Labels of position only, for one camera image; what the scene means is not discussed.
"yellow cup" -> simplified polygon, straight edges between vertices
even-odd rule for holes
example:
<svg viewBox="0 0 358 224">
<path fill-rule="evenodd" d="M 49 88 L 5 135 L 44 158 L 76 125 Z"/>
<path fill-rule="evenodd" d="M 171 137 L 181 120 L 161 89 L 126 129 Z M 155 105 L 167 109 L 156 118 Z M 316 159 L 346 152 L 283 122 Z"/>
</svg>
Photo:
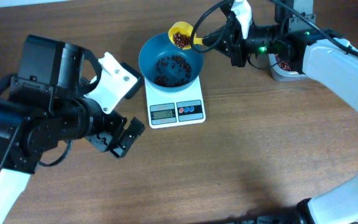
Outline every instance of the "yellow cup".
<svg viewBox="0 0 358 224">
<path fill-rule="evenodd" d="M 193 31 L 193 26 L 190 25 L 187 22 L 176 22 L 171 29 L 169 29 L 168 31 L 168 35 L 169 35 L 169 39 L 171 40 L 171 42 L 173 44 L 175 44 L 175 42 L 173 41 L 173 35 L 176 34 L 177 32 L 183 34 L 183 35 L 187 35 L 187 36 L 191 36 L 191 32 Z M 197 38 L 197 35 L 194 36 L 194 44 L 199 44 L 202 45 L 203 44 L 203 39 L 202 38 Z M 183 50 L 188 50 L 191 49 L 191 46 L 187 46 L 184 47 Z"/>
</svg>

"digital kitchen scale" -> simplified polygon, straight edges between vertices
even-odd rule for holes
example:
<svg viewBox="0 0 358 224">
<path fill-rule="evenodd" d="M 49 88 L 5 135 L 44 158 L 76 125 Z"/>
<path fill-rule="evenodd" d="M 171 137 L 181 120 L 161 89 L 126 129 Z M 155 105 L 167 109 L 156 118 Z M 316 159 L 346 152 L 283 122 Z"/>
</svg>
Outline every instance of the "digital kitchen scale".
<svg viewBox="0 0 358 224">
<path fill-rule="evenodd" d="M 173 45 L 167 33 L 146 42 L 139 54 L 145 79 L 151 128 L 167 128 L 205 121 L 199 74 L 204 57 Z"/>
<path fill-rule="evenodd" d="M 182 91 L 167 93 L 145 81 L 147 110 L 151 128 L 167 128 L 205 121 L 200 78 Z"/>
</svg>

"wooden table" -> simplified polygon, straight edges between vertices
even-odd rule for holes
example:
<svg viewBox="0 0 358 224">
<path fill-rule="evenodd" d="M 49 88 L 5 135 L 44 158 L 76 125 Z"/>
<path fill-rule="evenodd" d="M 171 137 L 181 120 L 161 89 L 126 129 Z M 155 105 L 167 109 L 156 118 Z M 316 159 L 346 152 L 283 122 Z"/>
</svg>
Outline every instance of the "wooden table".
<svg viewBox="0 0 358 224">
<path fill-rule="evenodd" d="M 38 34 L 111 52 L 138 69 L 143 44 L 176 21 L 192 24 L 215 1 L 71 1 L 0 9 L 0 78 L 19 69 L 23 43 Z M 274 6 L 250 1 L 258 24 Z M 358 1 L 316 0 L 317 23 L 358 48 Z M 203 25 L 224 22 L 214 13 Z M 83 75 L 91 78 L 90 65 Z M 39 168 L 6 223 L 196 223 L 290 207 L 354 176 L 358 114 L 312 80 L 280 83 L 269 72 L 205 55 L 203 124 L 147 128 L 124 159 L 75 141 L 67 159 Z M 142 88 L 118 112 L 145 124 Z M 63 151 L 45 153 L 55 160 Z"/>
</svg>

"white scale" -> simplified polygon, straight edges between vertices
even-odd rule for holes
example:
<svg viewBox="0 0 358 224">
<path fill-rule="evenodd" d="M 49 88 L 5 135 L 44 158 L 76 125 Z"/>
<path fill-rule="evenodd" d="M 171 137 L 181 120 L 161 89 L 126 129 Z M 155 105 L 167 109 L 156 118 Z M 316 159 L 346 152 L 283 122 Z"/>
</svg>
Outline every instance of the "white scale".
<svg viewBox="0 0 358 224">
<path fill-rule="evenodd" d="M 149 124 L 153 129 L 168 128 L 205 121 L 203 93 L 197 77 L 188 88 L 170 93 L 145 79 Z"/>
</svg>

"small container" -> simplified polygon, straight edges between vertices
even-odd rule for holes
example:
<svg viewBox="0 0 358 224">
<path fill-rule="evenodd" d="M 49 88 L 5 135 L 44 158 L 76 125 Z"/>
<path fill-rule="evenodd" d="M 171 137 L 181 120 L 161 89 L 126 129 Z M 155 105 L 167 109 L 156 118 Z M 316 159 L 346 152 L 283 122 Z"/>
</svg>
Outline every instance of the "small container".
<svg viewBox="0 0 358 224">
<path fill-rule="evenodd" d="M 276 57 L 274 54 L 268 55 L 269 65 L 272 66 L 276 61 Z M 298 72 L 288 72 L 285 70 L 282 70 L 280 66 L 276 65 L 270 68 L 270 71 L 272 72 L 272 76 L 275 80 L 279 82 L 290 82 L 290 81 L 297 81 L 297 80 L 304 80 L 308 78 L 305 74 L 299 74 Z"/>
</svg>

